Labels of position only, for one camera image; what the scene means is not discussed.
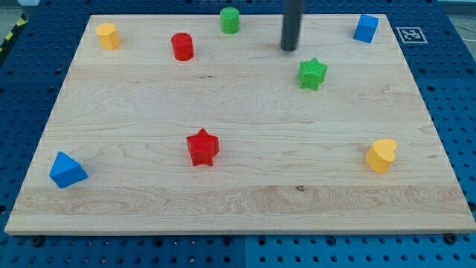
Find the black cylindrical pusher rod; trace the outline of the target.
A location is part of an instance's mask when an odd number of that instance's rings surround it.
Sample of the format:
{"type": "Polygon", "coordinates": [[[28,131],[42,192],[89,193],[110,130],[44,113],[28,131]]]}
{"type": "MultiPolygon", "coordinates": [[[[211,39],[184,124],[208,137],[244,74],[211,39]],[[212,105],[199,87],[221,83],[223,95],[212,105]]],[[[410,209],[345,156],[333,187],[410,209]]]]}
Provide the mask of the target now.
{"type": "Polygon", "coordinates": [[[285,0],[280,38],[283,51],[294,51],[298,47],[303,10],[304,0],[285,0]]]}

